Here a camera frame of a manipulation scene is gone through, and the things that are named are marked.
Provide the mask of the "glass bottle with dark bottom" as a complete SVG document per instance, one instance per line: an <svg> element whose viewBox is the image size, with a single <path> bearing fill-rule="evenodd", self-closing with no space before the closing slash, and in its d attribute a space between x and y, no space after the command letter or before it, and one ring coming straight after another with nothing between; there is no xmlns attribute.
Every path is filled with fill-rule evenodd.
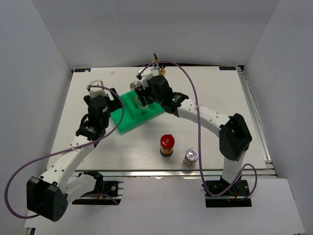
<svg viewBox="0 0 313 235"><path fill-rule="evenodd" d="M153 54L153 59L152 59L152 71L158 71L158 68L159 68L159 59L157 57L157 55L154 53Z"/></svg>

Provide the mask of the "jar with silver lid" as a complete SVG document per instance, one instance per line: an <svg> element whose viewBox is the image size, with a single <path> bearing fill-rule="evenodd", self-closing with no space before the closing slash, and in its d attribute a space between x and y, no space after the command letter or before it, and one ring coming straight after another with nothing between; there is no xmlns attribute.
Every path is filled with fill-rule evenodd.
<svg viewBox="0 0 313 235"><path fill-rule="evenodd" d="M137 90L141 90L142 89L142 83L140 81L133 81L130 84L130 90L131 91L137 91Z"/></svg>

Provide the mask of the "blue label silver lid shaker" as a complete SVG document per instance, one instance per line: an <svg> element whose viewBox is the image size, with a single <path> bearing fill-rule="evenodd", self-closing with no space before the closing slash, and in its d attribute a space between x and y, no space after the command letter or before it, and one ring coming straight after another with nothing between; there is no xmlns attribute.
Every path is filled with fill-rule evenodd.
<svg viewBox="0 0 313 235"><path fill-rule="evenodd" d="M135 102L136 102L136 104L137 104L137 106L138 106L139 109L146 109L146 108L147 108L147 105L144 106L144 105L141 103L141 101L140 101L137 97L136 97Z"/></svg>

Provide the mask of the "glass bottle gold black pourer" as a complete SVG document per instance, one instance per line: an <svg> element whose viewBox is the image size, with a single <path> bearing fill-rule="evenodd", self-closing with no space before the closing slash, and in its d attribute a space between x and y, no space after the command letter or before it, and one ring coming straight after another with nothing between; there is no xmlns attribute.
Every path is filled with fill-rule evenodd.
<svg viewBox="0 0 313 235"><path fill-rule="evenodd" d="M165 75L166 74L166 70L164 66L161 66L158 68L158 74L159 75Z"/></svg>

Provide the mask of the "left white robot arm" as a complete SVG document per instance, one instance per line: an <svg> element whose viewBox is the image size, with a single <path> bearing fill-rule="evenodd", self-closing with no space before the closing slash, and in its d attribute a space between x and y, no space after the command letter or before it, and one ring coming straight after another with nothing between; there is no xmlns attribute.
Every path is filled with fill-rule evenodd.
<svg viewBox="0 0 313 235"><path fill-rule="evenodd" d="M53 222L58 221L76 199L103 191L103 175L97 171L87 170L73 181L70 178L105 136L111 113L123 106L115 90L109 90L115 97L110 99L107 89L99 83L87 89L89 94L84 101L88 112L81 119L68 152L62 153L50 168L39 177L31 177L26 184L28 210Z"/></svg>

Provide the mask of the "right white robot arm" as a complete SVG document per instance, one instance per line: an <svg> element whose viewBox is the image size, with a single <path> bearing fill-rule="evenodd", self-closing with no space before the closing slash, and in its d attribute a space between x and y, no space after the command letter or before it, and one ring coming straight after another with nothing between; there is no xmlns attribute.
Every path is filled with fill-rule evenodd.
<svg viewBox="0 0 313 235"><path fill-rule="evenodd" d="M203 187L208 195L217 198L233 195L239 188L244 156L249 149L252 136L244 117L238 113L227 116L196 104L189 96L174 92L162 75L142 79L130 85L143 107L157 103L162 109L179 118L184 118L211 131L219 139L219 150L224 157L221 187Z"/></svg>

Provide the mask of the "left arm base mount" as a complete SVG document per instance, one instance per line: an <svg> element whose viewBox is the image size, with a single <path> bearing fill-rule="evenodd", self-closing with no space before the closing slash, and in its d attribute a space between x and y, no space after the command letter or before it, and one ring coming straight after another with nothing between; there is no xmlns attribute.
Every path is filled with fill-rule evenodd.
<svg viewBox="0 0 313 235"><path fill-rule="evenodd" d="M73 205L118 206L123 195L124 182L105 180L97 171L89 170L79 173L78 177L90 176L95 181L92 191L89 191L72 202Z"/></svg>

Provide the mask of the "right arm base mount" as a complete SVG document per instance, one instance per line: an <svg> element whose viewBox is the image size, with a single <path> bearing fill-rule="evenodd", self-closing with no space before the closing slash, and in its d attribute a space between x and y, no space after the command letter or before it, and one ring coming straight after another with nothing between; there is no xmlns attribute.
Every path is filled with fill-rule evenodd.
<svg viewBox="0 0 313 235"><path fill-rule="evenodd" d="M224 195L215 198L205 194L205 206L207 208L248 208L252 207L247 180L241 180L234 189Z"/></svg>

